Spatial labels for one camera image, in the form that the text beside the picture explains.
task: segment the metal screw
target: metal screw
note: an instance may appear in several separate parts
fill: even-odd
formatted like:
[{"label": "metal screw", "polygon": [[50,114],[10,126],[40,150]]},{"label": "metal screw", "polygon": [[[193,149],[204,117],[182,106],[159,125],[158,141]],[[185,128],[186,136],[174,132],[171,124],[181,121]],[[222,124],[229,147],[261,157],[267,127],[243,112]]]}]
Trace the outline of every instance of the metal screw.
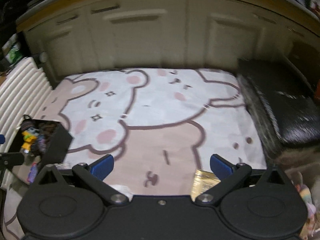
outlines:
[{"label": "metal screw", "polygon": [[210,194],[201,194],[198,199],[203,203],[208,203],[213,200],[213,196]]},{"label": "metal screw", "polygon": [[158,204],[164,206],[167,202],[165,200],[159,200]]},{"label": "metal screw", "polygon": [[122,194],[114,194],[111,196],[111,200],[114,203],[123,203],[126,200],[126,196]]}]

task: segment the plush toy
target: plush toy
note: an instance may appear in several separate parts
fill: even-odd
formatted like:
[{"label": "plush toy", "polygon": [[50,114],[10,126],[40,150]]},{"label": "plush toy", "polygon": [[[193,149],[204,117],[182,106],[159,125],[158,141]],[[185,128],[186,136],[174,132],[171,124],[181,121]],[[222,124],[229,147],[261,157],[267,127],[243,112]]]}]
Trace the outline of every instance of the plush toy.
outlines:
[{"label": "plush toy", "polygon": [[24,143],[22,148],[28,153],[31,150],[31,145],[37,140],[37,137],[28,133],[27,131],[22,132]]},{"label": "plush toy", "polygon": [[314,218],[316,207],[312,202],[310,189],[303,184],[301,172],[297,171],[295,174],[292,174],[292,182],[308,208],[308,218]]},{"label": "plush toy", "polygon": [[37,129],[33,123],[33,120],[31,119],[30,116],[28,116],[29,118],[24,118],[22,124],[21,124],[21,131],[22,131],[22,134],[24,132],[27,132],[35,137],[38,137],[39,136],[39,129]]}]

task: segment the blue gripper pad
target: blue gripper pad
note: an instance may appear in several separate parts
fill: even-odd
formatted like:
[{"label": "blue gripper pad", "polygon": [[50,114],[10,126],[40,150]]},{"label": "blue gripper pad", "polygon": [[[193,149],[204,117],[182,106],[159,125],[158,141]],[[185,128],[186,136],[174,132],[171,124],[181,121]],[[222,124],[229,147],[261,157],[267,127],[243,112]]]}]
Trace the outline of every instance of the blue gripper pad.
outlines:
[{"label": "blue gripper pad", "polygon": [[233,173],[233,167],[233,164],[229,163],[217,154],[213,154],[210,158],[210,168],[220,180],[230,176]]},{"label": "blue gripper pad", "polygon": [[3,134],[0,134],[0,144],[4,144],[5,143],[5,138]]},{"label": "blue gripper pad", "polygon": [[114,163],[113,156],[108,154],[89,165],[90,173],[99,180],[104,180],[113,170]]}]

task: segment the yellow toy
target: yellow toy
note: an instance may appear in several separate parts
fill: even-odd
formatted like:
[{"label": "yellow toy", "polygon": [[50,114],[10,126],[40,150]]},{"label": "yellow toy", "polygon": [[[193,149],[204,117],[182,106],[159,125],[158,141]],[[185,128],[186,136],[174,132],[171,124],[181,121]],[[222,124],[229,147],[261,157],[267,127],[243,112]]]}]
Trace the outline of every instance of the yellow toy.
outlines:
[{"label": "yellow toy", "polygon": [[24,140],[22,148],[29,152],[31,150],[31,145],[37,140],[37,137],[27,131],[23,131],[22,135]]}]

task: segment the toy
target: toy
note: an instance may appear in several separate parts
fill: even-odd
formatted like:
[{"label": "toy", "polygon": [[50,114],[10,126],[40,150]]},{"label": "toy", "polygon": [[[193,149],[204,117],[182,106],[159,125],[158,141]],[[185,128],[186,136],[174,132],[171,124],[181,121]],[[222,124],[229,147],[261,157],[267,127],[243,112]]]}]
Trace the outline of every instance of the toy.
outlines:
[{"label": "toy", "polygon": [[31,145],[37,140],[37,137],[27,131],[23,131],[22,135],[24,140],[22,148],[25,153],[28,153],[31,150]]},{"label": "toy", "polygon": [[35,177],[38,174],[38,168],[37,168],[38,163],[33,162],[30,168],[30,172],[28,174],[27,182],[32,183],[35,180]]},{"label": "toy", "polygon": [[36,142],[39,137],[39,129],[37,129],[29,115],[24,115],[24,120],[21,124],[21,131],[23,135],[24,143],[21,150],[24,153],[31,151],[32,145]]},{"label": "toy", "polygon": [[304,226],[304,229],[300,234],[300,237],[303,240],[307,240],[308,237],[312,236],[314,233],[314,227],[316,224],[315,214],[317,210],[315,205],[313,204],[310,189],[305,184],[303,184],[303,178],[302,178],[301,172],[297,171],[291,174],[291,179],[297,191],[299,192],[301,198],[306,204],[306,207],[308,210],[308,220]]},{"label": "toy", "polygon": [[44,135],[40,132],[37,137],[36,143],[31,145],[31,151],[35,156],[39,156],[45,153],[47,148]]}]

